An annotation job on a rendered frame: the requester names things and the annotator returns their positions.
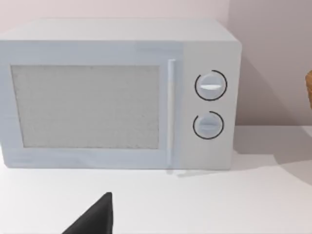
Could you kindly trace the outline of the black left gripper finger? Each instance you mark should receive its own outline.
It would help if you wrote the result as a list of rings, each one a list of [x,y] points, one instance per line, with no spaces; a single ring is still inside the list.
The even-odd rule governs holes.
[[[105,193],[62,234],[113,234],[113,194]]]

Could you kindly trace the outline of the pale microwave oven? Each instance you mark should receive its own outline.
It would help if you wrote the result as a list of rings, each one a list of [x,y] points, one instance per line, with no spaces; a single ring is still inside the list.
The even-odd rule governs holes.
[[[176,168],[226,170],[231,166],[242,57],[241,43],[214,19],[101,18],[38,19],[0,33],[2,41],[154,41],[175,42],[183,49],[183,78],[179,90],[181,116]],[[216,99],[196,90],[202,75],[218,73],[225,88]],[[222,129],[212,138],[195,130],[199,116],[214,114]]]

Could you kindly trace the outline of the small pale microwave knob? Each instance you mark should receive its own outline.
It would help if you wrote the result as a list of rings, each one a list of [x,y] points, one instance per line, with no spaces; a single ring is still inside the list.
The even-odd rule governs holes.
[[[214,114],[199,116],[195,122],[195,130],[203,138],[215,137],[221,129],[222,122],[219,117]]]

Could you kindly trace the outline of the pale microwave door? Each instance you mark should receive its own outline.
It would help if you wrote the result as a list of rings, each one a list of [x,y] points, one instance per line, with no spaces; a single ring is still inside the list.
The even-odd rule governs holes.
[[[169,169],[168,60],[175,152],[183,49],[154,41],[0,42],[0,146],[9,168]]]

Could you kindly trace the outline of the large pale microwave knob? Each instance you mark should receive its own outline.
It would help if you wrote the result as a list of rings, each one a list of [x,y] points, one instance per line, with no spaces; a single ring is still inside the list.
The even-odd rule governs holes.
[[[204,99],[216,99],[224,91],[225,81],[218,73],[209,73],[200,76],[196,82],[196,90]]]

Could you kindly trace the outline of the brown bread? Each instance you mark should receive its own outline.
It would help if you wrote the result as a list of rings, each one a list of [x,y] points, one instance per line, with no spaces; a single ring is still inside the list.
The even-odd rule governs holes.
[[[310,108],[312,109],[312,70],[309,71],[305,76],[306,87],[308,92],[308,99],[310,103]]]

